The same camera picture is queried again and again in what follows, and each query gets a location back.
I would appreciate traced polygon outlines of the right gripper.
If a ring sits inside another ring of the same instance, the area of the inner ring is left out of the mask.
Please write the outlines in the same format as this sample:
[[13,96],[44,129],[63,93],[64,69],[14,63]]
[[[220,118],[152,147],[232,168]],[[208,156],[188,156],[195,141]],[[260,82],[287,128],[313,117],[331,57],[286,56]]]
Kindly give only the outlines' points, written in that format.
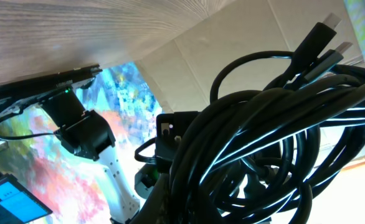
[[198,131],[191,124],[199,114],[199,111],[180,111],[157,115],[155,159],[159,173],[168,173],[179,145],[194,139]]

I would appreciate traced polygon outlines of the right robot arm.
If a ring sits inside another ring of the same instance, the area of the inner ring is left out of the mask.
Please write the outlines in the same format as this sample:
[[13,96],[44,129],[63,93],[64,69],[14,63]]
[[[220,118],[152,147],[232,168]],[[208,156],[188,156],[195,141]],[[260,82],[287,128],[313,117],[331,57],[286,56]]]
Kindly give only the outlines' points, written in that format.
[[166,174],[177,152],[177,138],[184,136],[197,111],[158,115],[156,137],[135,151],[135,159],[145,163],[136,174],[135,189],[148,198],[141,206],[122,172],[108,122],[94,110],[87,111],[68,88],[40,98],[39,104],[57,125],[54,134],[61,145],[95,172],[112,223],[162,223],[161,215],[167,211]]

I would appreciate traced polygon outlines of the blue screen monitor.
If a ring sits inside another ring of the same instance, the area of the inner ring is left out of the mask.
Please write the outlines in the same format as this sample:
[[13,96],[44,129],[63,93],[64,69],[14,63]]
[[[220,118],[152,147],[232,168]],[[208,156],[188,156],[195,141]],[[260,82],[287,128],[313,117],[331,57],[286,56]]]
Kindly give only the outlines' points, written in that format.
[[52,214],[11,174],[0,177],[0,224],[23,224]]

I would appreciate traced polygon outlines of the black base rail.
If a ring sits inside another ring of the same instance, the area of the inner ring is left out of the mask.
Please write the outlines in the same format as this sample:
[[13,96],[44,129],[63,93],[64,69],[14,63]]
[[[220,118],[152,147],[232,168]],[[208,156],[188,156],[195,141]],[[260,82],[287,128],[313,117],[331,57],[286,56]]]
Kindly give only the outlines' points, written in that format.
[[16,96],[17,93],[32,93],[34,90],[46,92],[89,80],[94,78],[96,74],[101,71],[102,69],[99,65],[92,65],[89,67],[78,68],[76,70],[69,70],[66,72],[0,85],[0,103]]

